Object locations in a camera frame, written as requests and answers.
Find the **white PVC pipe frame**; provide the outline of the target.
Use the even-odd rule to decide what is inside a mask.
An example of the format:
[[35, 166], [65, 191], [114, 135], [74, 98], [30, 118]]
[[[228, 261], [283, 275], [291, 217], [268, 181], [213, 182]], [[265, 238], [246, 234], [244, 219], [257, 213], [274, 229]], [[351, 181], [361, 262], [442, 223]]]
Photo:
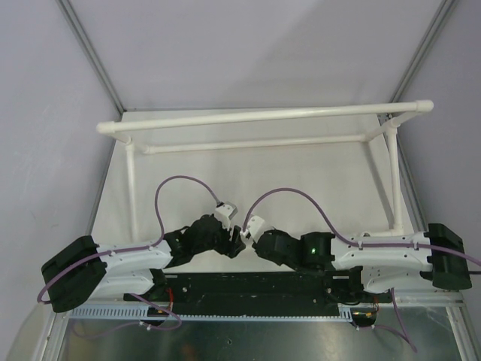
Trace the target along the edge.
[[[421, 114], [433, 110], [431, 100], [399, 102], [375, 105], [347, 105], [314, 108], [279, 108], [257, 110], [196, 110], [196, 111], [128, 111], [119, 122], [101, 122], [96, 130], [102, 135], [115, 139], [126, 149], [129, 220], [133, 241], [139, 239], [138, 215], [135, 204], [135, 154], [153, 155], [159, 153], [201, 152], [210, 150], [249, 149], [260, 147], [304, 146], [311, 144], [368, 144], [380, 135], [386, 136], [392, 182], [393, 225], [387, 230], [389, 235], [398, 235], [404, 230], [401, 212], [401, 176], [399, 167], [398, 142], [396, 136], [401, 124]], [[383, 124], [370, 131], [351, 135], [323, 135], [307, 138], [274, 138], [265, 140], [221, 141], [200, 144], [154, 145], [134, 138], [133, 132], [160, 129], [179, 129], [195, 126], [216, 126], [219, 124], [274, 122], [278, 129], [281, 122], [300, 119], [320, 120], [323, 117], [359, 117], [388, 115]]]

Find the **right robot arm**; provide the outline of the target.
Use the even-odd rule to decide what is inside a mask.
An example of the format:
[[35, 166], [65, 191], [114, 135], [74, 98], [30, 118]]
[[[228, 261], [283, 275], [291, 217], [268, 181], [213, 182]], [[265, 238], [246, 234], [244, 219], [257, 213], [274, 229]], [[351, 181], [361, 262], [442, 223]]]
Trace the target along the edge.
[[343, 239], [332, 232], [309, 232], [294, 238], [252, 217], [245, 235], [257, 256], [297, 272], [354, 272], [347, 292], [358, 302], [415, 283], [449, 291], [472, 287], [463, 241], [441, 223], [409, 235]]

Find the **white faucet with chrome knob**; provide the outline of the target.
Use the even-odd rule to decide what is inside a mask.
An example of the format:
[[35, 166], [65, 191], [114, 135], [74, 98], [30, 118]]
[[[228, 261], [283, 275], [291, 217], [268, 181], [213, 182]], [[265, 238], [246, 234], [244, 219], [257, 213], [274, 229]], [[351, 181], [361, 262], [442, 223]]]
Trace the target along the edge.
[[234, 229], [237, 231], [237, 249], [241, 252], [250, 245], [251, 234], [248, 230], [243, 230], [240, 226], [236, 226]]

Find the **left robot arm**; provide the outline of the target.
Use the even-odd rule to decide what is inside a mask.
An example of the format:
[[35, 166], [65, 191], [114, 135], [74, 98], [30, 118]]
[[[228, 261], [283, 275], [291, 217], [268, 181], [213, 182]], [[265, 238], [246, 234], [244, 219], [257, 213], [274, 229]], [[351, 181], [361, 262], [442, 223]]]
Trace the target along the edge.
[[73, 310], [90, 299], [127, 296], [162, 298], [167, 290], [163, 269], [187, 264], [200, 253], [214, 250], [235, 258], [246, 245], [241, 228], [224, 228], [205, 214], [190, 226], [165, 234], [162, 241], [134, 247], [101, 245], [91, 235], [73, 241], [41, 267], [47, 300], [56, 313]]

